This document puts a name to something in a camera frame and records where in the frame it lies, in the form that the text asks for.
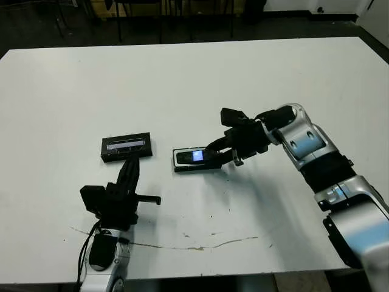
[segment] black electronic device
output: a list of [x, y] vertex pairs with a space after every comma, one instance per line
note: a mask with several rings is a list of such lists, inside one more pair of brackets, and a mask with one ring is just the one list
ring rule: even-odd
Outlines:
[[190, 170], [220, 169], [219, 152], [205, 147], [173, 150], [174, 172]]
[[150, 133], [103, 138], [102, 159], [104, 162], [127, 159], [130, 155], [145, 157], [153, 155]]

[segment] chair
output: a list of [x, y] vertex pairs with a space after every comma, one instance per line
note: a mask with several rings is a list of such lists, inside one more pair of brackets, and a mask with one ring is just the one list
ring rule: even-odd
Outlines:
[[[191, 29], [191, 19], [192, 19], [192, 8], [191, 8], [191, 2], [192, 1], [207, 1], [207, 0], [188, 0], [188, 6], [189, 6], [189, 34], [190, 34], [190, 41], [193, 41], [193, 34]], [[224, 6], [224, 14], [227, 13], [227, 6], [228, 6], [229, 0], [225, 0], [225, 6]], [[231, 3], [231, 23], [230, 23], [230, 34], [231, 37], [233, 37], [233, 11], [234, 11], [234, 0], [232, 0]], [[216, 13], [216, 0], [213, 0], [213, 14]]]
[[115, 2], [116, 9], [116, 21], [117, 21], [117, 32], [119, 35], [119, 41], [122, 42], [122, 30], [120, 28], [120, 15], [119, 15], [119, 4], [123, 6], [123, 9], [126, 13], [126, 18], [129, 18], [126, 4], [129, 5], [129, 14], [133, 15], [132, 4], [159, 4], [159, 42], [162, 43], [162, 0], [105, 0], [105, 5], [107, 10], [112, 6], [112, 1]]

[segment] white wall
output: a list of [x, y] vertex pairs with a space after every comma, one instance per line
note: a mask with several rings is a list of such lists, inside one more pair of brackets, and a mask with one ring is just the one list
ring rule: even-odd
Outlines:
[[309, 10], [317, 13], [323, 7], [325, 14], [360, 15], [370, 0], [267, 0], [265, 11]]
[[375, 0], [371, 8], [358, 19], [357, 23], [377, 40], [389, 47], [388, 0]]
[[371, 0], [309, 0], [308, 9], [317, 13], [323, 7], [324, 14], [357, 14], [365, 10]]

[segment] wall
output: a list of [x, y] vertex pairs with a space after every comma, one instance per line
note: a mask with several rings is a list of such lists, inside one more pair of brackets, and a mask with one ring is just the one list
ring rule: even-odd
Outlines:
[[324, 14], [357, 14], [360, 15], [371, 0], [309, 0], [308, 9], [317, 13], [322, 7]]
[[358, 19], [357, 23], [377, 40], [389, 47], [388, 0], [374, 0], [371, 8]]

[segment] floor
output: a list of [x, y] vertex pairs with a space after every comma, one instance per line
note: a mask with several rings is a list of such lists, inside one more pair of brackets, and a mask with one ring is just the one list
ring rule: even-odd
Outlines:
[[[159, 43], [159, 21], [153, 18], [134, 18], [130, 21], [122, 19], [123, 41], [119, 42], [117, 24], [114, 19], [99, 20], [92, 23], [81, 8], [62, 5], [66, 24], [58, 17], [55, 5], [48, 3], [35, 3], [23, 5], [2, 5], [0, 0], [0, 58], [9, 49], [34, 47], [72, 47], [72, 46], [110, 46], [128, 44], [157, 44]], [[317, 20], [307, 17], [265, 17], [257, 24], [246, 24], [242, 18], [235, 17], [233, 21], [233, 38], [230, 36], [230, 18], [228, 16], [198, 16], [192, 21], [193, 41], [239, 41], [239, 40], [268, 40], [279, 38], [312, 38], [312, 37], [360, 37], [373, 50], [389, 63], [389, 49], [380, 44], [369, 33], [352, 21]], [[188, 19], [165, 16], [162, 19], [162, 43], [189, 43], [191, 41]], [[331, 291], [354, 291], [356, 287], [365, 287], [369, 291], [367, 280], [363, 272], [327, 272], [326, 279], [321, 272], [319, 280], [312, 280], [310, 274], [276, 275], [277, 290], [303, 291], [303, 283], [311, 281], [307, 291], [328, 291], [328, 279]], [[194, 283], [200, 290], [212, 285], [234, 286], [236, 277], [216, 277], [213, 280], [203, 278], [180, 279], [174, 284], [165, 280], [161, 285], [171, 290], [175, 287], [192, 287]], [[32, 291], [30, 289], [12, 288], [2, 291]]]

